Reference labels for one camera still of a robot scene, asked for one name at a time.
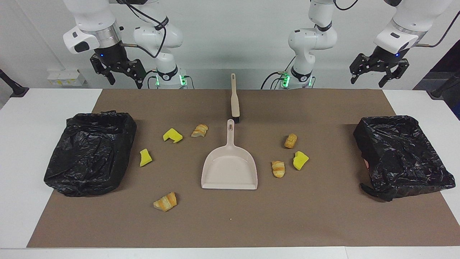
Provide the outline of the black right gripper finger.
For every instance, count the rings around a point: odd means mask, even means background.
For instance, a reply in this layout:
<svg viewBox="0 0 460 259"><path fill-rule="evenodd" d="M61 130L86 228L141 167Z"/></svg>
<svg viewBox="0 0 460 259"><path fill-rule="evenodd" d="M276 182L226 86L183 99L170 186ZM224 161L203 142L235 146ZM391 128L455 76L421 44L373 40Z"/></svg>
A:
<svg viewBox="0 0 460 259"><path fill-rule="evenodd" d="M128 77L135 81L136 87L140 90L146 77L146 70L139 59L129 60L126 69Z"/></svg>
<svg viewBox="0 0 460 259"><path fill-rule="evenodd" d="M90 61L91 61L91 64L92 64L96 74L103 75L105 78L107 78L107 80L109 81L110 85L115 84L116 80L115 80L115 78L114 78L114 76L113 76L113 74L111 72L111 68L110 67L104 67L102 65L102 62L99 59L99 55L93 54L92 57L90 57Z"/></svg>

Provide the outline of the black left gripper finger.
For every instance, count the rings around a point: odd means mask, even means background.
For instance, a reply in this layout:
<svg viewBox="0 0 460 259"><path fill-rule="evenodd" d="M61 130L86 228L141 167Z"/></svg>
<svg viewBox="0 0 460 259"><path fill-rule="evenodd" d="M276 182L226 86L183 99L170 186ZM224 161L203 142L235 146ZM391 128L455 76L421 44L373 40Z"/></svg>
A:
<svg viewBox="0 0 460 259"><path fill-rule="evenodd" d="M355 84L360 75L370 72L370 57L364 54L358 54L350 65L351 84Z"/></svg>
<svg viewBox="0 0 460 259"><path fill-rule="evenodd" d="M407 59L402 59L397 64L394 63L394 65L397 65L397 68L393 72L391 72L390 65L393 64L385 63L381 65L381 68L383 68L383 72L385 72L386 75L384 75L382 79L378 82L379 87L384 87L384 85L392 79L401 78L406 69L409 67L409 61Z"/></svg>

